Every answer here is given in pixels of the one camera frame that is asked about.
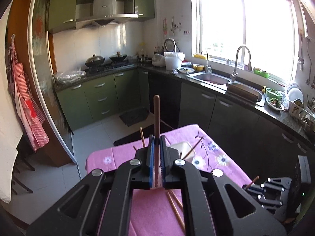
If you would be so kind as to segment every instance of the gas stove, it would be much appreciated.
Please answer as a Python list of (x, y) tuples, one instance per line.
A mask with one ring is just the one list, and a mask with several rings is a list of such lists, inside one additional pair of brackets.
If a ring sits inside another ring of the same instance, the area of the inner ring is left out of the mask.
[(108, 64), (103, 64), (97, 67), (90, 67), (85, 69), (85, 75), (97, 75), (103, 72), (106, 72), (111, 69), (120, 68), (120, 67), (134, 67), (134, 63), (129, 62), (128, 60), (124, 60), (122, 62), (112, 62)]

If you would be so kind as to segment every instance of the plastic bag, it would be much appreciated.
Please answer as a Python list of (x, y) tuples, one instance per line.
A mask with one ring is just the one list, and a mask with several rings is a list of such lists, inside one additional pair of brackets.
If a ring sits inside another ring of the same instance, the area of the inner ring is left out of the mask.
[(80, 68), (71, 71), (54, 73), (54, 78), (56, 79), (56, 82), (60, 84), (72, 83), (81, 79), (84, 76), (85, 71), (81, 71)]

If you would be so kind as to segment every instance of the kitchen sink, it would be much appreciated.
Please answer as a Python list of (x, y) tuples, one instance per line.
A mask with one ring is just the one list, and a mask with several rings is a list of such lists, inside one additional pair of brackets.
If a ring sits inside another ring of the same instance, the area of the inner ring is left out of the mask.
[(225, 78), (221, 75), (206, 74), (204, 72), (191, 74), (189, 77), (195, 80), (216, 86), (222, 90), (227, 90), (226, 84), (230, 81), (230, 79)]
[(240, 98), (256, 103), (256, 105), (258, 106), (264, 107), (265, 105), (266, 97), (265, 94), (263, 94), (261, 91), (237, 81), (231, 82), (229, 78), (226, 78), (224, 76), (200, 72), (191, 74), (188, 77), (200, 82), (213, 85), (222, 90), (226, 90)]

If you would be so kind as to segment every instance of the chair leg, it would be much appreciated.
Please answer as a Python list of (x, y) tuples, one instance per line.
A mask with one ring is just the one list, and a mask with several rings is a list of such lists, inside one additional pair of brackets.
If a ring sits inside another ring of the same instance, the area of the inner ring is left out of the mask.
[(28, 167), (30, 168), (31, 171), (35, 171), (35, 168), (34, 168), (31, 164), (29, 164), (29, 163), (25, 160), (25, 158), (22, 158), (22, 162), (24, 162), (24, 163), (26, 164), (26, 166), (28, 166)]
[(19, 174), (21, 173), (16, 167), (13, 167), (13, 170), (18, 172)]
[(12, 175), (12, 179), (17, 182), (21, 187), (23, 187), (25, 190), (27, 190), (29, 193), (33, 193), (31, 189), (29, 189), (25, 184), (23, 184), (20, 180), (18, 180), (15, 176)]
[(11, 188), (11, 190), (12, 190), (12, 192), (15, 193), (15, 195), (18, 195), (18, 193), (13, 188)]

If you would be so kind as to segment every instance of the table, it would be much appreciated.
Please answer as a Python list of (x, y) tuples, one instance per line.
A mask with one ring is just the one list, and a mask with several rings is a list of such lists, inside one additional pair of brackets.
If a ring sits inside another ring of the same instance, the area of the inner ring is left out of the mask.
[[(219, 168), (240, 187), (251, 182), (242, 169), (198, 125), (188, 125), (163, 134), (167, 146), (183, 141), (194, 146), (200, 137), (204, 137), (195, 148), (196, 155), (192, 162), (198, 169), (210, 172)], [(86, 160), (87, 173), (96, 168), (105, 172), (118, 168), (122, 163), (134, 158), (134, 146), (137, 149), (142, 148), (142, 141), (93, 152)], [(181, 191), (174, 190), (174, 193), (181, 200)], [(162, 188), (133, 191), (129, 236), (148, 235), (184, 235)]]

